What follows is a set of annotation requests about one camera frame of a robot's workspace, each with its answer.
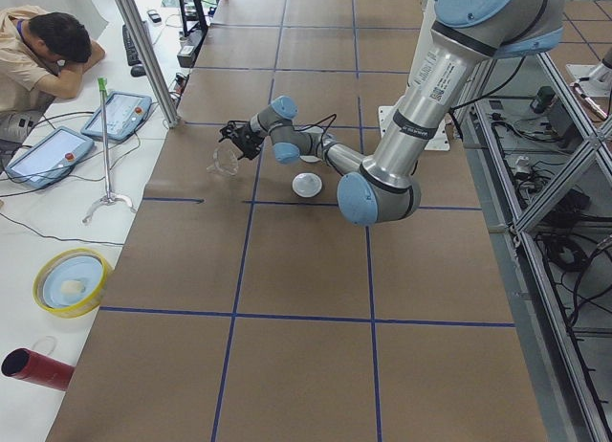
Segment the person in beige shirt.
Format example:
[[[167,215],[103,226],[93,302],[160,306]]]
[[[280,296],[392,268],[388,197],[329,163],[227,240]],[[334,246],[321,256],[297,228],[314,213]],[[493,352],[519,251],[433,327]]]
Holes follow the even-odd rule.
[[[1,142],[22,143],[53,99],[74,99],[105,57],[74,16],[38,6],[1,10]]]

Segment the black computer mouse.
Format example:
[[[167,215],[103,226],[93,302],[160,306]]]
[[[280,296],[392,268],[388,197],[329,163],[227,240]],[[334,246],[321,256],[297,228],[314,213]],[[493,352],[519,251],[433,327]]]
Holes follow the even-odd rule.
[[[132,77],[144,77],[146,75],[146,71],[142,65],[134,65],[130,69],[130,75]]]

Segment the black keyboard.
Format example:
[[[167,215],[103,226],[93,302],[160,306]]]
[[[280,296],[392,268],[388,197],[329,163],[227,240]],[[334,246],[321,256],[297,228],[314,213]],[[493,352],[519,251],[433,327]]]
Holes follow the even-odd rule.
[[[130,32],[126,25],[122,26],[122,41],[123,47],[126,54],[126,61],[128,66],[136,66],[141,63],[138,50],[132,39]]]

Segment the near teach pendant tablet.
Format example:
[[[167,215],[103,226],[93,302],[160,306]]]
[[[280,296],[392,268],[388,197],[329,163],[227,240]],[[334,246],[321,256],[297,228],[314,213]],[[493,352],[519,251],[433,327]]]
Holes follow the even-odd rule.
[[[67,176],[94,145],[88,136],[60,126],[11,161],[6,173],[16,183],[32,188],[46,188]]]

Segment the aluminium frame post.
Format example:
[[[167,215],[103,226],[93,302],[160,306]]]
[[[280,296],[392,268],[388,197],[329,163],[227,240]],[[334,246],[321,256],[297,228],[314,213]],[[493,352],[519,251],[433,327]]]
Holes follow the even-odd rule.
[[[133,39],[142,61],[149,84],[152,87],[157,103],[161,108],[164,119],[169,128],[179,123],[179,116],[170,92],[166,87],[164,75],[156,58],[154,47],[142,25],[141,16],[134,0],[115,0],[127,30]]]

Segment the far teach pendant tablet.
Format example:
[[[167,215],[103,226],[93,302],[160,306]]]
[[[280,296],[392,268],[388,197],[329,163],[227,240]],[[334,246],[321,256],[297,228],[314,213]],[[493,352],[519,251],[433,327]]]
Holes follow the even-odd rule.
[[[152,98],[127,92],[112,92],[106,99],[106,130],[110,142],[122,143],[148,118]]]

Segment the white enamel cup lid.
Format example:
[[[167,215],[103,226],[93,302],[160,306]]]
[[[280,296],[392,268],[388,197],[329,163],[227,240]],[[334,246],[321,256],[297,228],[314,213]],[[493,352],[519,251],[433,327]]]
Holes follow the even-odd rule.
[[[321,193],[322,188],[321,178],[312,172],[299,173],[292,181],[293,192],[301,198],[313,198]]]

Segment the teach pendant tablet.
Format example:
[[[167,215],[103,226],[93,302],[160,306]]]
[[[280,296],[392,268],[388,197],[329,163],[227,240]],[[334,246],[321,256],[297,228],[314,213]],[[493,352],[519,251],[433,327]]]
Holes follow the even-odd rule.
[[[152,98],[127,92],[112,92],[106,99],[106,130],[110,142],[122,143],[148,118]]]
[[[88,136],[60,126],[11,161],[6,173],[16,183],[32,188],[46,188],[67,176],[94,145]]]

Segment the clear plastic funnel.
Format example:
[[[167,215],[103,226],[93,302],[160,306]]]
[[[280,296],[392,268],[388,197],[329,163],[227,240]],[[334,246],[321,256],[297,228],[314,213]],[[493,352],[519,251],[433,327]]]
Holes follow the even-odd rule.
[[[213,151],[212,163],[207,167],[207,172],[224,176],[235,176],[238,168],[238,159],[233,150],[220,146]]]

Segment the white enamel cup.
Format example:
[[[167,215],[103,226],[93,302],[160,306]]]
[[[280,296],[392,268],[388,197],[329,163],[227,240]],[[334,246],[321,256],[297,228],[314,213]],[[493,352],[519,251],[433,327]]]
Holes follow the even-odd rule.
[[[318,158],[317,156],[312,156],[312,155],[301,155],[300,160],[308,164],[316,164],[320,162],[320,158]]]

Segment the red cylinder tube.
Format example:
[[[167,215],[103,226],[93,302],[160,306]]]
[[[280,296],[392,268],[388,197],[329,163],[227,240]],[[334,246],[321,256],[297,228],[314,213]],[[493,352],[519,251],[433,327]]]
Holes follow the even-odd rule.
[[[75,368],[27,348],[17,348],[1,364],[4,376],[66,391]]]

